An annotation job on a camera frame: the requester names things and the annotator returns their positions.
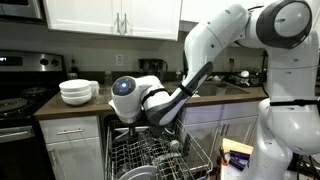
dishwasher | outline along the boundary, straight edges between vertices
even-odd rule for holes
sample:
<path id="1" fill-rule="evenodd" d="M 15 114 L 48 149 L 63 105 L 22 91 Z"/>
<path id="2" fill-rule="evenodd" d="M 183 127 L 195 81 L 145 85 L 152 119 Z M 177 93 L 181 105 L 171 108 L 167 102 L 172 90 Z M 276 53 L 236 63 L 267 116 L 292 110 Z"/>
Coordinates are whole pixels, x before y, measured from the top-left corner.
<path id="1" fill-rule="evenodd" d="M 106 180 L 209 179 L 213 163 L 179 119 L 166 127 L 106 125 Z"/>

dish rack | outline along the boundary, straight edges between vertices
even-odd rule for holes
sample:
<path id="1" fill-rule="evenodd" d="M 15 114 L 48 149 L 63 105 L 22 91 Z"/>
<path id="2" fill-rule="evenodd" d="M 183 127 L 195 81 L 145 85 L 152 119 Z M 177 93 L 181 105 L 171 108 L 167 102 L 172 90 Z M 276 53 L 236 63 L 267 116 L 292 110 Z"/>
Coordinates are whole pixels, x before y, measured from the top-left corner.
<path id="1" fill-rule="evenodd" d="M 140 128 L 143 131 L 137 129 L 135 137 L 117 143 L 112 133 L 117 131 L 114 125 L 116 122 L 109 123 L 107 131 L 106 180 L 123 179 L 126 173 L 146 166 L 156 169 L 147 179 L 209 179 L 213 163 L 180 120 L 176 120 L 173 130 Z"/>

countertop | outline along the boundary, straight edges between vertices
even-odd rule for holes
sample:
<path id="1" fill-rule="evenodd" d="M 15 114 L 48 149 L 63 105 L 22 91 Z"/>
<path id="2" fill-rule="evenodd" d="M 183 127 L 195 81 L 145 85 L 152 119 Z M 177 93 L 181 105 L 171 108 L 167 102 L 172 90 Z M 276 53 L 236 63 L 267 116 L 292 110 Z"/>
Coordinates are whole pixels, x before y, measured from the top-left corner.
<path id="1" fill-rule="evenodd" d="M 176 89 L 176 83 L 164 83 L 164 86 L 169 92 Z M 241 88 L 248 92 L 247 94 L 225 95 L 225 96 L 203 96 L 190 98 L 185 107 L 206 106 L 215 104 L 229 104 L 238 102 L 260 101 L 267 96 L 264 94 L 261 87 Z M 317 94 L 320 94 L 320 88 L 316 88 Z M 50 99 L 43 107 L 35 114 L 36 120 L 50 120 L 71 117 L 84 116 L 104 116 L 114 114 L 114 110 L 108 104 L 87 103 L 80 107 L 73 107 L 65 104 L 62 101 L 61 94 L 58 93 Z"/>

white bowl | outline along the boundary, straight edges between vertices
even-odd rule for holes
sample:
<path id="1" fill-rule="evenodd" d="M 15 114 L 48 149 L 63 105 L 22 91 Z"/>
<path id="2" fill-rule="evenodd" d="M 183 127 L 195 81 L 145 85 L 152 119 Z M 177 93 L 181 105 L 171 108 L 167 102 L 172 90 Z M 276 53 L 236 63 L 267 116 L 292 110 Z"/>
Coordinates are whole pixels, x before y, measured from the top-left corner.
<path id="1" fill-rule="evenodd" d="M 62 96 L 64 97 L 81 97 L 81 96 L 85 96 L 85 95 L 88 95 L 90 94 L 91 92 L 91 88 L 88 88 L 84 91 L 78 91 L 78 92 L 64 92 L 64 91 L 60 91 Z"/>
<path id="2" fill-rule="evenodd" d="M 60 90 L 63 92 L 79 92 L 90 87 L 90 81 L 84 79 L 74 79 L 59 84 Z"/>
<path id="3" fill-rule="evenodd" d="M 81 96 L 81 97 L 65 97 L 65 96 L 62 96 L 62 100 L 66 103 L 66 104 L 69 104 L 69 105 L 72 105 L 72 106 L 80 106 L 86 102 L 88 102 L 91 97 L 92 97 L 92 93 L 90 92 L 88 95 L 85 95 L 85 96 Z"/>

backsplash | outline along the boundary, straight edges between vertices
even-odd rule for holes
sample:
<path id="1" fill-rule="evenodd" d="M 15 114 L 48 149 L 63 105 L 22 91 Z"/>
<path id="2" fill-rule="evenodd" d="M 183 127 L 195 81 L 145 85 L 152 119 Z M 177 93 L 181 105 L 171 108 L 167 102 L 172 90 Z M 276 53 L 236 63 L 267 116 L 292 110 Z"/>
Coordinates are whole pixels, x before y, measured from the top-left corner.
<path id="1" fill-rule="evenodd" d="M 138 71 L 139 58 L 160 58 L 169 71 L 183 69 L 182 52 L 185 32 L 179 40 L 162 41 L 49 31 L 46 26 L 0 22 L 0 49 L 26 50 L 61 54 L 70 69 L 72 57 L 80 71 Z M 262 49 L 226 48 L 214 63 L 214 71 L 235 67 L 261 66 Z M 116 54 L 124 55 L 124 65 L 116 66 Z"/>

